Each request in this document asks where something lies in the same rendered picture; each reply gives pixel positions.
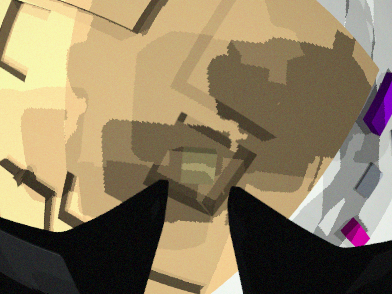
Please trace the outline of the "tan wooden puzzle board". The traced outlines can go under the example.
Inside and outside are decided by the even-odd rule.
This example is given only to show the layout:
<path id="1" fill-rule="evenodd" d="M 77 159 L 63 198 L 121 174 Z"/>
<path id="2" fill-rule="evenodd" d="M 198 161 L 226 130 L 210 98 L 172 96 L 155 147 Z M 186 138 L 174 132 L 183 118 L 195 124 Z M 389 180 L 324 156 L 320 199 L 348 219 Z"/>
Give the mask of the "tan wooden puzzle board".
<path id="1" fill-rule="evenodd" d="M 291 218 L 379 71 L 317 0 L 0 0 L 0 218 L 68 231 L 168 180 L 144 294 L 212 294 L 231 187 Z"/>

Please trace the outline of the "purple rectangular block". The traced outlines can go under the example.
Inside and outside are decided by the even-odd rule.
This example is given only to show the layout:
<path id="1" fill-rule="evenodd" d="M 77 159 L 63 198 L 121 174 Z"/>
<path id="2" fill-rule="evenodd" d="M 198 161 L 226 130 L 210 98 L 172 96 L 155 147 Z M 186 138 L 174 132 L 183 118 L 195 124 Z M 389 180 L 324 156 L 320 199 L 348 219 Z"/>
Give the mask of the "purple rectangular block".
<path id="1" fill-rule="evenodd" d="M 381 135 L 392 115 L 392 72 L 387 72 L 363 120 L 373 134 Z"/>

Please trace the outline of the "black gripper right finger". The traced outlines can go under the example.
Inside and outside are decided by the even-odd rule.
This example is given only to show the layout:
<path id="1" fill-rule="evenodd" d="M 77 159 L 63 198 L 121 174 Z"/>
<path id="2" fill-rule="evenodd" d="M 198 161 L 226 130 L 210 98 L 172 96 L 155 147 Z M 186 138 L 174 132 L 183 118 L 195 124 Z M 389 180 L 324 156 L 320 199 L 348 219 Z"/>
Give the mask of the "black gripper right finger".
<path id="1" fill-rule="evenodd" d="M 392 240 L 335 246 L 235 186 L 228 214 L 243 294 L 353 294 L 392 272 Z"/>

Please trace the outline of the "magenta rectangular block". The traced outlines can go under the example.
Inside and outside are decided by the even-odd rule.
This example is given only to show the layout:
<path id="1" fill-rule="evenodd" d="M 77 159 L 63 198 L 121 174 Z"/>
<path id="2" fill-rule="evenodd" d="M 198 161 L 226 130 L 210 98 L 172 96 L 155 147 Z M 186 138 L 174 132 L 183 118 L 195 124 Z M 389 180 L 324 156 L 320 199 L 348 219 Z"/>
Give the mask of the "magenta rectangular block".
<path id="1" fill-rule="evenodd" d="M 349 240 L 353 244 L 353 246 L 364 246 L 365 243 L 368 243 L 368 240 L 371 239 L 367 235 L 367 232 L 363 230 L 363 227 L 360 226 L 357 220 L 351 218 L 345 227 L 343 227 L 343 235 L 345 238 Z"/>

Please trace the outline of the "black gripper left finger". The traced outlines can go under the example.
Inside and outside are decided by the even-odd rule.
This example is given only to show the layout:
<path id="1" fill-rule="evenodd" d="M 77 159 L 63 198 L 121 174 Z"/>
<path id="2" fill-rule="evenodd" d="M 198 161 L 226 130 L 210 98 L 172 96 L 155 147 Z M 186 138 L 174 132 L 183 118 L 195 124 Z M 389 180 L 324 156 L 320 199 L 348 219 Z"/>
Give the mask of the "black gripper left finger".
<path id="1" fill-rule="evenodd" d="M 68 231 L 0 218 L 0 272 L 40 294 L 144 294 L 168 203 L 159 179 Z"/>

